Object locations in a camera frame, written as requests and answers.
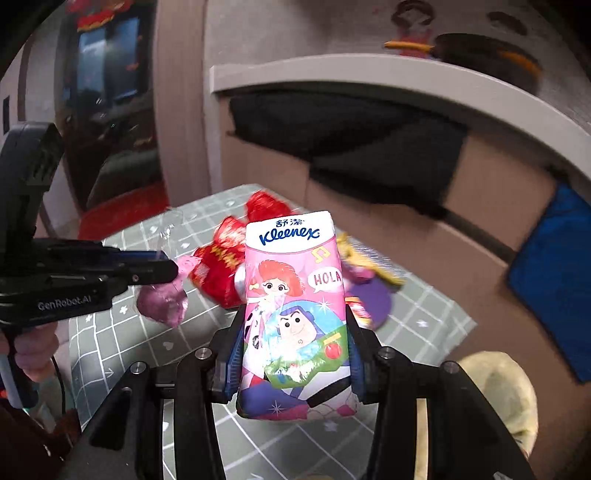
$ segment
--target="red mat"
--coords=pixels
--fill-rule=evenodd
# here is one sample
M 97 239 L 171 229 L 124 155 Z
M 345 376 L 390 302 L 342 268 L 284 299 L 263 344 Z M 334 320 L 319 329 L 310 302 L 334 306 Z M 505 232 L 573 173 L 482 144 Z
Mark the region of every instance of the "red mat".
M 102 240 L 163 213 L 169 206 L 163 182 L 124 193 L 86 212 L 80 223 L 78 240 Z

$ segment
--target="red decoration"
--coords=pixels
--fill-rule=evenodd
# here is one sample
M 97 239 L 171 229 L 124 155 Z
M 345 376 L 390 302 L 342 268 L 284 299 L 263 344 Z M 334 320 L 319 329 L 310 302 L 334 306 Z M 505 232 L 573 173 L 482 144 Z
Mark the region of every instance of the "red decoration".
M 103 10 L 97 14 L 87 15 L 78 19 L 78 31 L 95 30 L 110 22 L 115 17 L 112 10 Z
M 213 243 L 222 248 L 237 248 L 244 252 L 246 225 L 234 217 L 226 217 L 213 234 Z
M 246 212 L 250 222 L 262 222 L 271 218 L 292 215 L 291 209 L 287 204 L 262 190 L 253 193 L 248 199 Z
M 99 12 L 92 13 L 90 15 L 80 17 L 78 19 L 78 31 L 89 31 L 102 27 L 106 23 L 113 20 L 116 13 L 120 14 L 123 12 L 127 12 L 127 10 L 131 8 L 131 5 L 133 5 L 133 3 L 133 0 L 109 0 L 108 2 L 104 2 L 103 5 L 100 7 L 102 8 L 102 10 L 100 10 Z M 89 2 L 85 2 L 84 0 L 77 0 L 72 4 L 69 4 L 68 11 L 82 13 L 83 11 L 90 10 L 91 6 L 92 4 Z
M 227 217 L 213 234 L 213 243 L 193 254 L 201 263 L 189 274 L 193 284 L 225 309 L 242 303 L 234 287 L 234 275 L 244 262 L 246 226 Z
M 324 348 L 324 354 L 331 360 L 336 360 L 338 357 L 340 357 L 341 353 L 343 353 L 343 350 L 338 343 L 329 343 Z

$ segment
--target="tissue pack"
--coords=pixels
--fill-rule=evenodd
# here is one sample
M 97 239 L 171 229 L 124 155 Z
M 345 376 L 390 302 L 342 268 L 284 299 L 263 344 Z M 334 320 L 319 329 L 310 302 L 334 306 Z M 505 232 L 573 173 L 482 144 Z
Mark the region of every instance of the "tissue pack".
M 242 417 L 353 415 L 343 274 L 328 212 L 246 227 Z

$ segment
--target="cable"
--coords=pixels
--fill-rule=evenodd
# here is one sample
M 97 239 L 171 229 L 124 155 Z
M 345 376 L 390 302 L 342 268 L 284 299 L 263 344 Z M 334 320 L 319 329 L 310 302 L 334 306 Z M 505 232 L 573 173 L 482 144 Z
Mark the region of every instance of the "cable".
M 64 379 L 61 377 L 60 367 L 57 366 L 56 357 L 52 356 L 53 368 L 56 369 L 56 377 L 60 382 L 61 388 L 61 414 L 66 414 L 66 388 L 64 386 Z

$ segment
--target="human hand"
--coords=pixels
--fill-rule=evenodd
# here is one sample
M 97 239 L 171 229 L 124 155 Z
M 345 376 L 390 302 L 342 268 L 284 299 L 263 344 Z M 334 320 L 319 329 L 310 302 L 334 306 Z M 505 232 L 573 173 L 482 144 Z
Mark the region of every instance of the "human hand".
M 19 335 L 14 340 L 17 365 L 34 382 L 41 382 L 54 374 L 51 357 L 60 342 L 56 336 L 57 323 L 48 323 Z M 0 355 L 9 352 L 8 341 L 0 332 Z

